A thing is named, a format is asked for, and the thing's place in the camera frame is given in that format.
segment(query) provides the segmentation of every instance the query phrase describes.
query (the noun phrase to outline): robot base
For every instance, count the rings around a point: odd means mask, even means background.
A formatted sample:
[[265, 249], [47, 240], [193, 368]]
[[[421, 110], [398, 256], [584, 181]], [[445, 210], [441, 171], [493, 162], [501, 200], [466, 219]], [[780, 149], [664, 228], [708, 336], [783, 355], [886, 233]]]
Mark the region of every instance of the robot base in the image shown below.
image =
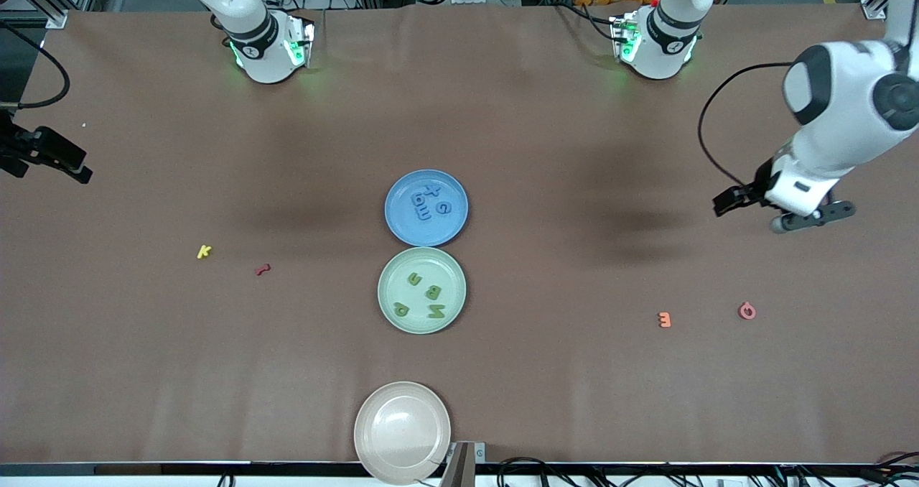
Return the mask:
[[236, 51], [236, 65], [259, 83], [276, 83], [282, 81], [300, 67], [309, 67], [309, 56], [312, 55], [313, 24], [289, 16], [284, 11], [270, 11], [278, 19], [279, 33], [265, 54], [259, 59], [250, 59]]
[[686, 43], [676, 54], [666, 54], [656, 41], [641, 32], [641, 28], [648, 25], [648, 16], [653, 10], [651, 6], [641, 6], [636, 11], [627, 13], [624, 22], [610, 26], [613, 38], [627, 40], [614, 41], [613, 54], [617, 60], [634, 68], [635, 72], [646, 78], [672, 78], [692, 57], [692, 48], [696, 45], [698, 36], [694, 37], [692, 42]]

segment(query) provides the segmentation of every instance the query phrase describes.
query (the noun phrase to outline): brown table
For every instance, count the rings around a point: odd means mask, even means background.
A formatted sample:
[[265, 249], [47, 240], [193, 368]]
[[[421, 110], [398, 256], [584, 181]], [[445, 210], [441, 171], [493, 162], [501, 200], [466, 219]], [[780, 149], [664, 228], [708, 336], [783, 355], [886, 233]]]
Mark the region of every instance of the brown table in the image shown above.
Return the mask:
[[[50, 32], [73, 89], [17, 121], [71, 137], [95, 176], [0, 177], [3, 461], [354, 460], [360, 403], [395, 380], [439, 392], [453, 437], [493, 460], [919, 447], [919, 144], [846, 177], [854, 218], [779, 237], [771, 210], [712, 215], [729, 183], [695, 140], [732, 71], [879, 36], [857, 6], [715, 8], [664, 82], [549, 8], [315, 18], [314, 68], [278, 85], [244, 77], [206, 14], [74, 13]], [[782, 75], [709, 111], [741, 176], [796, 129]], [[59, 83], [39, 59], [27, 97]], [[383, 199], [420, 167], [472, 201], [444, 247], [468, 303], [430, 336], [376, 300], [405, 248]]]

